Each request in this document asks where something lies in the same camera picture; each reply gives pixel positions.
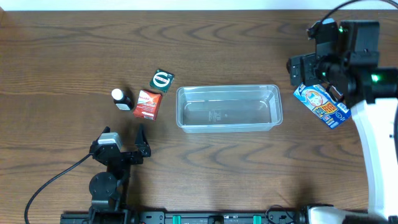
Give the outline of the blue fever patch box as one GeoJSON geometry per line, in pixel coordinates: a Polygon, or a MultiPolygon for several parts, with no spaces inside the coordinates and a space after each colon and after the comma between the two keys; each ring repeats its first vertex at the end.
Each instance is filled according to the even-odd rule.
{"type": "Polygon", "coordinates": [[[294,91],[294,96],[330,129],[336,128],[351,117],[351,111],[346,105],[333,100],[321,85],[300,84],[294,91]]]}

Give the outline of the dark syrup bottle white cap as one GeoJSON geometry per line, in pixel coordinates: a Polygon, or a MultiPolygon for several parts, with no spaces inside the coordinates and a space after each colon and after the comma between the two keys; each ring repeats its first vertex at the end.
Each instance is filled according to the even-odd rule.
{"type": "Polygon", "coordinates": [[[111,92],[111,96],[113,97],[114,104],[118,107],[119,110],[131,111],[133,109],[131,99],[126,96],[121,89],[113,89],[111,92]]]}

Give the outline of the red Panadol ActiFast box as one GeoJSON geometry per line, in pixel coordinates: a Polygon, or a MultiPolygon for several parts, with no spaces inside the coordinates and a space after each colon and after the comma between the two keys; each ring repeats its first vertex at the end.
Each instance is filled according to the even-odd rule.
{"type": "Polygon", "coordinates": [[[160,93],[152,93],[147,90],[141,90],[137,99],[136,108],[133,115],[137,118],[150,119],[155,121],[162,101],[160,93]]]}

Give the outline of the green Zam-Buk box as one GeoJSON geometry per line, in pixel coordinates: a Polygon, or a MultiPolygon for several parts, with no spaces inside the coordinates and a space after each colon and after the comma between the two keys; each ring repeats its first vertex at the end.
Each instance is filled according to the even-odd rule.
{"type": "Polygon", "coordinates": [[[174,74],[165,70],[157,69],[152,77],[149,85],[156,90],[167,93],[174,80],[174,74]]]}

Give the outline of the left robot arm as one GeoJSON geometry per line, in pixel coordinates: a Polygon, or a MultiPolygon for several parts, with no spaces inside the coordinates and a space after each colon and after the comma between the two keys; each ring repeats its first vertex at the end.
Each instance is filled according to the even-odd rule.
{"type": "Polygon", "coordinates": [[[109,127],[105,127],[92,142],[90,155],[106,166],[106,171],[90,180],[89,223],[139,223],[137,212],[127,206],[127,191],[131,167],[142,164],[145,157],[151,156],[142,124],[139,125],[134,145],[137,148],[135,151],[122,152],[123,143],[119,134],[110,131],[109,127]]]}

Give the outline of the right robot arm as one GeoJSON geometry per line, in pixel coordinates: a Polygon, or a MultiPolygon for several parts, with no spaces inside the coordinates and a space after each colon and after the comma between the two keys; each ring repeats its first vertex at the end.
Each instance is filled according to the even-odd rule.
{"type": "Polygon", "coordinates": [[[368,210],[305,206],[297,223],[397,222],[397,69],[379,66],[378,21],[322,19],[307,31],[315,51],[288,59],[295,96],[330,128],[351,118],[368,178],[368,210]]]}

